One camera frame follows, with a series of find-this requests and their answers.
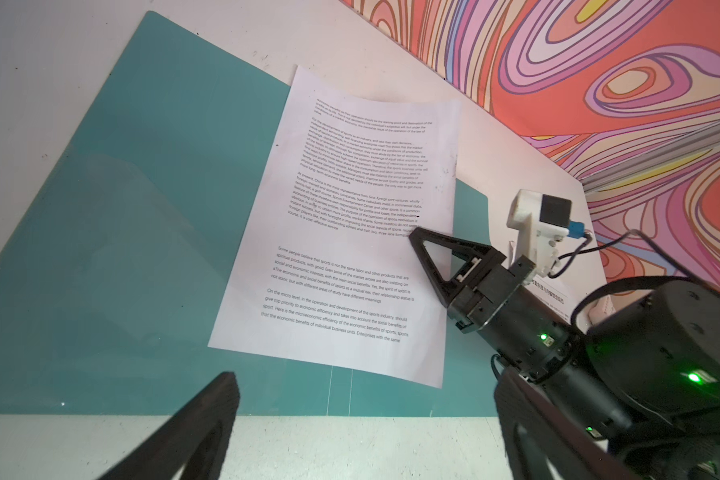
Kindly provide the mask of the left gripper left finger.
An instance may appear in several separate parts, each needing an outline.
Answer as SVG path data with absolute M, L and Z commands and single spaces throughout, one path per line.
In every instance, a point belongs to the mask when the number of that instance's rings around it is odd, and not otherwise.
M 239 404 L 235 374 L 219 374 L 102 477 L 218 479 Z

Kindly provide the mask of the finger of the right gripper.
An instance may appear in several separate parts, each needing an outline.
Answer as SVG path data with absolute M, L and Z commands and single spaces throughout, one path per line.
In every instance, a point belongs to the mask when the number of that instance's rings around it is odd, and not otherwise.
M 416 227 L 408 235 L 416 258 L 440 303 L 448 308 L 478 284 L 506 256 L 496 248 Z

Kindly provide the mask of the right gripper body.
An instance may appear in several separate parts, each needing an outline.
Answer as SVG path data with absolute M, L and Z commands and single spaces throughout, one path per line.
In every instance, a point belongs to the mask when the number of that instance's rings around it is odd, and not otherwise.
M 462 332 L 478 334 L 525 379 L 543 382 L 574 357 L 576 334 L 524 286 L 532 269 L 524 256 L 509 268 L 481 261 L 459 284 L 447 313 Z

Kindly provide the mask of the teal folder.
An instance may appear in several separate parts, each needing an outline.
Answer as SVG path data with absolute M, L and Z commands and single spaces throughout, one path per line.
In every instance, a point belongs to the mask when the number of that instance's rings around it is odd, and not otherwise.
M 454 327 L 438 389 L 209 347 L 287 95 L 144 15 L 0 253 L 0 414 L 170 415 L 231 371 L 243 416 L 495 415 Z

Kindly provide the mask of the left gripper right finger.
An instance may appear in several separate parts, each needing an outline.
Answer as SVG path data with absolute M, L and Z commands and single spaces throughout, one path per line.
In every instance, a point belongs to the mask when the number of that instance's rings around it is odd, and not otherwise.
M 518 373 L 506 369 L 494 392 L 508 463 L 515 479 L 634 479 Z

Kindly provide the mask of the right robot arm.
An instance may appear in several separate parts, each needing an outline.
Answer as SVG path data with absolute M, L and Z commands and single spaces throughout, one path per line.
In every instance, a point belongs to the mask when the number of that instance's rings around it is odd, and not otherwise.
M 688 272 L 610 282 L 641 298 L 586 331 L 525 288 L 491 246 L 409 236 L 457 328 L 494 350 L 501 433 L 517 479 L 720 479 L 720 292 Z

